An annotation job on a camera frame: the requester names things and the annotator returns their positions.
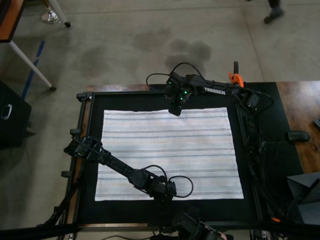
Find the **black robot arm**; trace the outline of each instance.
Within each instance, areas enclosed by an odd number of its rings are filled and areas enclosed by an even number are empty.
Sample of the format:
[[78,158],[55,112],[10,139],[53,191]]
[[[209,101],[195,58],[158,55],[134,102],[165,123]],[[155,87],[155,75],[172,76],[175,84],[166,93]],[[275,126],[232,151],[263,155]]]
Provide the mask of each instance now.
[[[133,186],[148,194],[151,198],[170,201],[177,195],[176,185],[168,181],[166,172],[157,165],[150,165],[142,169],[134,169],[119,160],[102,147],[102,142],[94,137],[83,137],[81,141],[72,138],[71,143],[64,149],[64,152],[72,157],[82,158],[87,161],[95,161],[108,166],[119,174],[128,178]],[[163,171],[163,176],[148,171],[148,168],[157,167]]]
[[217,230],[190,216],[185,211],[174,216],[172,227],[179,232],[180,240],[223,240]]
[[176,72],[172,72],[166,81],[164,92],[166,98],[171,100],[169,112],[179,116],[182,105],[189,97],[203,92],[229,97],[244,117],[251,117],[255,114],[260,99],[254,92],[247,88],[242,88],[237,84],[208,81],[199,75],[186,75],[182,77]]

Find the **black cabinet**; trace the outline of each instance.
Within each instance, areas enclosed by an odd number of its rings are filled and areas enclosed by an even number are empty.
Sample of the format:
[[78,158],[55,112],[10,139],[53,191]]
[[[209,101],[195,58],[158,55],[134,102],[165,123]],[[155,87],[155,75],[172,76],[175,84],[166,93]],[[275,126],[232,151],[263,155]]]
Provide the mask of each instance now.
[[31,106],[0,81],[0,149],[23,142]]

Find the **person's foot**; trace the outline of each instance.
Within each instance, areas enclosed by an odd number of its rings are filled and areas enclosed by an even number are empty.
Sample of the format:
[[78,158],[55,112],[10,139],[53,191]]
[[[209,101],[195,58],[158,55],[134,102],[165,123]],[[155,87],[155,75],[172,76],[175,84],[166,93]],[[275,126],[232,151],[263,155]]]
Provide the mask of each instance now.
[[270,24],[272,23],[273,20],[278,19],[283,15],[284,15],[284,11],[280,8],[280,6],[276,6],[272,8],[270,15],[264,18],[264,23]]

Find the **gray floor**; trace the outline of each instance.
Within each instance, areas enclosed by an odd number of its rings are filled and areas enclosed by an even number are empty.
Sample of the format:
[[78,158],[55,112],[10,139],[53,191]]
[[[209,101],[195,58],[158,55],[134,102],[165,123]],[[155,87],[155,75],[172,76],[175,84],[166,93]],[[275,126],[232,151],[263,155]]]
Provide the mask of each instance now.
[[[42,23],[44,7],[32,3],[13,38],[33,61],[45,40],[38,68],[57,91],[49,92],[33,77],[26,101],[37,134],[20,148],[0,152],[0,229],[42,223],[64,197],[66,180],[60,174],[69,169],[70,158],[63,148],[77,125],[76,94],[86,86],[142,84],[148,74],[166,73],[181,61],[219,82],[228,81],[233,61],[239,61],[247,82],[319,80],[320,0],[284,0],[285,17],[272,25],[263,24],[267,0],[59,2],[71,28]],[[21,95],[29,72],[9,46],[0,44],[1,80]],[[106,236],[90,234],[79,238]]]

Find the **striped towel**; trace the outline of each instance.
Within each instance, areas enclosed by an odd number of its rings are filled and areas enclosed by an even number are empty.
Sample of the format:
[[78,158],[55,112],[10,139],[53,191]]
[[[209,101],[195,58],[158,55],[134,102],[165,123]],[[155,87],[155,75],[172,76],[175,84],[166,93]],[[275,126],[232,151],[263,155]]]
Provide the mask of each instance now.
[[[174,200],[244,198],[225,107],[182,110],[180,116],[168,110],[105,110],[101,141],[106,150],[132,168],[159,165],[168,178],[191,178],[192,195]],[[148,170],[162,175],[158,168]],[[190,192],[187,179],[175,178],[174,182],[178,195]],[[152,199],[119,173],[99,164],[95,201]]]

